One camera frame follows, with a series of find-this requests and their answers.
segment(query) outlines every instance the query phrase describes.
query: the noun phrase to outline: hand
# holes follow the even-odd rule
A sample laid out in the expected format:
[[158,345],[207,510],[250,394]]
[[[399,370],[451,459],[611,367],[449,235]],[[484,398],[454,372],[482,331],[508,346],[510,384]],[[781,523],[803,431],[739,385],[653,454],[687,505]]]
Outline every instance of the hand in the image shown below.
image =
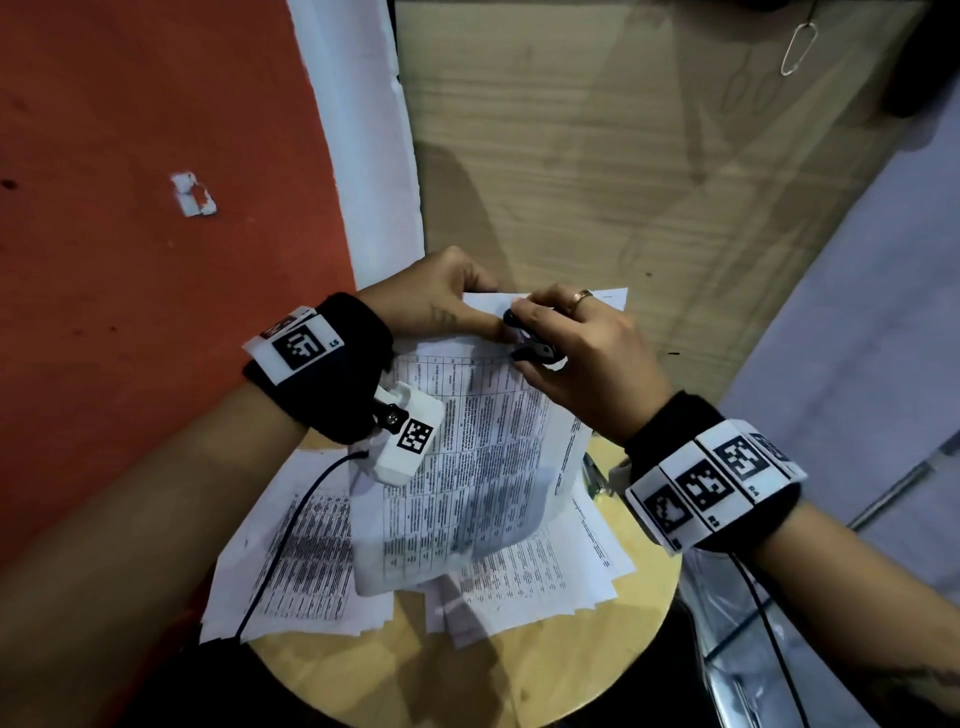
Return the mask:
[[627,442],[673,396],[674,389],[629,316],[592,296],[568,310],[577,290],[554,283],[511,305],[527,327],[566,354],[551,371],[529,361],[516,367],[531,386],[618,445]]
[[467,333],[512,341],[500,319],[463,302],[465,292],[495,290],[493,276],[462,250],[450,247],[364,288],[357,298],[380,317],[395,338]]

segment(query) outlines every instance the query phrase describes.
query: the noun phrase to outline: metal hook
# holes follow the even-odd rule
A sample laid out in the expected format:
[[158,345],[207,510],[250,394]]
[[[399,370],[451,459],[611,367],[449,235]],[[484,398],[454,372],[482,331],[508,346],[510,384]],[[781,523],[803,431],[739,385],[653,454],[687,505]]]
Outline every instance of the metal hook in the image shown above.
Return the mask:
[[[794,63],[789,68],[786,67],[786,61],[790,58],[790,51],[793,50],[793,44],[797,42],[797,36],[800,34],[800,31],[805,28],[810,28],[813,31],[813,37],[810,39],[810,42],[804,48],[804,52],[797,59],[797,62]],[[790,45],[786,47],[786,53],[783,54],[783,60],[780,62],[780,75],[783,78],[792,75],[798,68],[800,64],[804,62],[806,54],[810,52],[810,48],[813,47],[813,41],[817,39],[817,36],[820,34],[820,29],[817,28],[817,24],[812,20],[807,20],[805,23],[801,23],[793,30],[793,36],[790,38]]]

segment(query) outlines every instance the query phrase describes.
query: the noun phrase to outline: tattoo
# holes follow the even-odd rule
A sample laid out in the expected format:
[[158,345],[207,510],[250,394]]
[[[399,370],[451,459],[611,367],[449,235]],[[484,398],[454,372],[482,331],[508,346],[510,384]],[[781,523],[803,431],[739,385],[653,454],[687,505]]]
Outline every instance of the tattoo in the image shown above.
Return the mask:
[[960,672],[934,667],[858,670],[852,675],[882,726],[960,728]]
[[453,331],[457,327],[457,317],[444,308],[430,304],[430,318],[440,325],[441,331]]

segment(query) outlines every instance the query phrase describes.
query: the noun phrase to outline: round wooden table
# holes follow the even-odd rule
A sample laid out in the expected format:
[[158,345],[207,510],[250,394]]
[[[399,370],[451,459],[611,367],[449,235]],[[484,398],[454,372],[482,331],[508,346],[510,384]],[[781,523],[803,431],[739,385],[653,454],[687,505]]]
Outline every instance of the round wooden table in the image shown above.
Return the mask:
[[[623,450],[593,438],[605,472]],[[356,728],[542,726],[605,691],[657,634],[680,576],[618,498],[595,501],[636,571],[617,579],[617,599],[454,649],[425,634],[423,597],[397,592],[394,618],[360,637],[268,635],[252,642],[297,697]]]

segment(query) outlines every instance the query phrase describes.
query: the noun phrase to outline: red wall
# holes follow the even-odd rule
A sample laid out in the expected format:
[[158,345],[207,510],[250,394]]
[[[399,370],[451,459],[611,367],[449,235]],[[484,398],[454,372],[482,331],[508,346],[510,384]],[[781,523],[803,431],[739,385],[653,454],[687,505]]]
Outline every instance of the red wall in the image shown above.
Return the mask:
[[2,562],[353,276],[282,0],[4,3],[0,180]]

